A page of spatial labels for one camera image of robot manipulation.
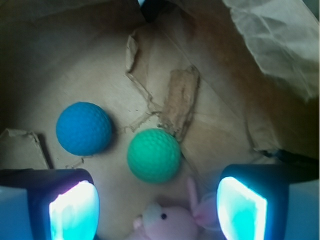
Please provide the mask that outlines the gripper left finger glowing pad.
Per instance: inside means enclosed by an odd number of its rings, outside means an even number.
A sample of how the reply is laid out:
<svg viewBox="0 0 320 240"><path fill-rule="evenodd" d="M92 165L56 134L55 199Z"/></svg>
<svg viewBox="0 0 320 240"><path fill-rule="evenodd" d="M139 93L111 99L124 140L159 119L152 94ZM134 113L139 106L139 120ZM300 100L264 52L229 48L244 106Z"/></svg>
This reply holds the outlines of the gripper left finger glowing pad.
<svg viewBox="0 0 320 240"><path fill-rule="evenodd" d="M3 169L2 240L94 240L100 198L90 173L79 169Z"/></svg>

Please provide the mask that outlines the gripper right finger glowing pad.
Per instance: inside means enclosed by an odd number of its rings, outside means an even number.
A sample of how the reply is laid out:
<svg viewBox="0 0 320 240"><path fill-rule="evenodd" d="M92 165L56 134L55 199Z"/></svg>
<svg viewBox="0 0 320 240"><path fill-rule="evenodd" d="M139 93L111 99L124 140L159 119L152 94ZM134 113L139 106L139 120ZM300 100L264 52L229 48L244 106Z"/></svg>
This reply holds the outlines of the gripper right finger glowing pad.
<svg viewBox="0 0 320 240"><path fill-rule="evenodd" d="M219 225L227 240L318 240L318 167L231 164L216 192Z"/></svg>

